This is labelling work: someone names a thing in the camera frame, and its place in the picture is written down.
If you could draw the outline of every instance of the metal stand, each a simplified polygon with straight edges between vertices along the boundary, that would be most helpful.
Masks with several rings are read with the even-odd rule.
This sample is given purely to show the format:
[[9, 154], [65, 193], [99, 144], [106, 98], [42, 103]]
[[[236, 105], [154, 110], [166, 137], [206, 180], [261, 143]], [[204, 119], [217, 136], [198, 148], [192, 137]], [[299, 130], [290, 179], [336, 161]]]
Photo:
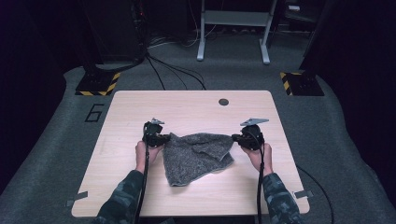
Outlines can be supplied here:
[[260, 49], [262, 50], [262, 62], [264, 64], [269, 64], [270, 58], [268, 56], [266, 42], [270, 32], [271, 22], [274, 17], [276, 1], [277, 0], [272, 0], [271, 9], [269, 12], [239, 12], [205, 10], [205, 0], [202, 0], [201, 39], [198, 48], [197, 60], [204, 60], [206, 24], [244, 25], [265, 27], [263, 38], [260, 39]]

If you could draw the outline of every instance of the person's right hand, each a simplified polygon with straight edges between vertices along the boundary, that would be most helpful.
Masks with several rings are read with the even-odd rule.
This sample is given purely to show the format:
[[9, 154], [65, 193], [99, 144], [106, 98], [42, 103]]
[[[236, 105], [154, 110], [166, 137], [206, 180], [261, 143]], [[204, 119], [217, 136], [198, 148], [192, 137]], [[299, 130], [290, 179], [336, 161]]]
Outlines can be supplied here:
[[[272, 148], [268, 143], [262, 145], [264, 152], [264, 171], [262, 176], [269, 175], [274, 172], [272, 167]], [[242, 147], [242, 150], [248, 155], [251, 163], [256, 170], [260, 171], [260, 164], [262, 163], [262, 154], [259, 150], [250, 150], [248, 148]]]

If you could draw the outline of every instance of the wooden table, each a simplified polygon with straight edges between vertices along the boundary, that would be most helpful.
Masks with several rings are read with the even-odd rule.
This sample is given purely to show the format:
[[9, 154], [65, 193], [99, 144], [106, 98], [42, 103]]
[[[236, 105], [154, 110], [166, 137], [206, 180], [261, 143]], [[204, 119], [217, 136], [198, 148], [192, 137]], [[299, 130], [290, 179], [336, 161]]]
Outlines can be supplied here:
[[[220, 99], [228, 105], [220, 105]], [[290, 192], [303, 190], [290, 147], [269, 91], [118, 91], [108, 110], [79, 192], [75, 217], [95, 217], [113, 189], [135, 168], [134, 147], [143, 125], [152, 118], [164, 121], [162, 133], [240, 133], [240, 123], [269, 119], [259, 124], [273, 147], [273, 165]], [[237, 143], [234, 162], [226, 170], [201, 177], [186, 187], [170, 187], [163, 154], [148, 169], [142, 217], [255, 215], [259, 173]], [[296, 200], [301, 213], [309, 210], [306, 198]], [[268, 213], [265, 200], [262, 212]]]

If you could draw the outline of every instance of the black base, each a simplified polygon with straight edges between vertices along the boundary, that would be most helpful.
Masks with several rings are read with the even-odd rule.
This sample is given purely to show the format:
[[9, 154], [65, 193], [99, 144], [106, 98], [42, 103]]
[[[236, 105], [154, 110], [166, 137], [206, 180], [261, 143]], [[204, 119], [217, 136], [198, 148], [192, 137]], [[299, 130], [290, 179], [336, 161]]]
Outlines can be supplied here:
[[281, 73], [280, 76], [288, 95], [324, 96], [315, 77], [299, 73]]
[[95, 73], [86, 72], [76, 87], [76, 91], [107, 91], [112, 85], [116, 72], [96, 70]]

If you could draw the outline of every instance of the gray cloth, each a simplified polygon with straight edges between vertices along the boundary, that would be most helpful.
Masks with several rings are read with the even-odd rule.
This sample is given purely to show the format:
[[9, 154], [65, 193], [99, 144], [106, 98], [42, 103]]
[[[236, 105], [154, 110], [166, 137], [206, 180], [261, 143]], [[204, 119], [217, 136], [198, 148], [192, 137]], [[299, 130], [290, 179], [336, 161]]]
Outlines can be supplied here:
[[170, 186], [185, 186], [203, 175], [223, 170], [233, 163], [233, 139], [225, 134], [171, 134], [163, 150], [163, 165]]

